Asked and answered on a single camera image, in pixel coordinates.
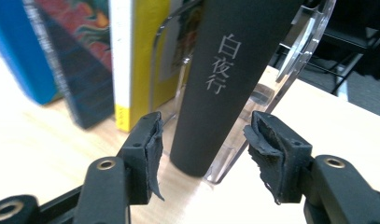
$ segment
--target metal screw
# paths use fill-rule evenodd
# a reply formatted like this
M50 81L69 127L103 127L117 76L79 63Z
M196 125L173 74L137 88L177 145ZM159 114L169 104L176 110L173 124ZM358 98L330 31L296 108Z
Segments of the metal screw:
M18 200L0 204L0 221L4 221L15 216L22 210L23 207L23 202Z
M335 158L326 158L324 162L326 162L326 164L334 168L345 168L345 164L342 161L337 160Z
M114 161L111 161L111 160L107 160L107 161L101 161L99 162L99 164L97 164L97 169L99 170L108 170L108 169L111 169L115 166L115 162Z

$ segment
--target yellow book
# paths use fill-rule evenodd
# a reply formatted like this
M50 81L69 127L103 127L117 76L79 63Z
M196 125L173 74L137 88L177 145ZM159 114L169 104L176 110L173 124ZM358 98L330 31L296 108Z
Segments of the yellow book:
M183 0L110 0L115 117L120 130L129 132L150 112L150 95L151 110L175 95L180 66L175 62L181 60L182 48L177 39L182 32L183 18L170 21L168 29L163 31L153 84L150 83L151 54L160 25L182 5Z

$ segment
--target clamp jaw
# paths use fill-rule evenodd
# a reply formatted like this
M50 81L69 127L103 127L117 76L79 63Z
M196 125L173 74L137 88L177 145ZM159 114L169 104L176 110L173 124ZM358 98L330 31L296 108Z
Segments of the clamp jaw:
M311 157L312 146L270 114L254 111L245 127L249 153L277 204L306 198L307 223L380 223L380 192L344 159Z
M116 157L88 168L83 186L38 206L31 195L0 201L0 223L131 223L130 205L162 199L157 172L162 155L161 113L141 118Z

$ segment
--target black book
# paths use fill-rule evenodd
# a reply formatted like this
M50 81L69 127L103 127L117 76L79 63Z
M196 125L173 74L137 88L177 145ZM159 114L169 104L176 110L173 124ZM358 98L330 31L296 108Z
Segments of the black book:
M114 95L108 1L22 2L74 122L88 129L109 118Z
M204 176L303 0L205 0L172 163Z

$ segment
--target book spine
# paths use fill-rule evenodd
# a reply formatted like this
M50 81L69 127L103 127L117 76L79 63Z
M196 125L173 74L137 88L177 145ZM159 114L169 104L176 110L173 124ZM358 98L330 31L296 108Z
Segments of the book spine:
M205 0L171 162L204 176L302 0Z
M129 132L133 72L134 1L109 0L116 125Z
M131 83L131 116L130 127L148 111L148 93L150 91L150 66L152 43L158 28L169 15L172 1L181 0L144 0L134 3L134 60Z
M53 45L49 40L49 34L47 28L44 25L44 22L39 14L37 5L34 0L22 0L23 7L26 11L26 14L30 20L30 23L33 26L35 34L38 38L41 48L44 50L45 56L47 58L48 64L52 69L53 77L55 79L56 85L66 99L66 103L73 110L75 110L75 105L70 101L71 93L67 86L66 81L64 80L64 74L61 64L59 63L58 57L54 51ZM74 120L78 120L79 117L76 111L72 111L71 116Z
M74 122L88 129L110 117L114 97L108 2L27 3L40 24L36 30L44 37L54 78Z

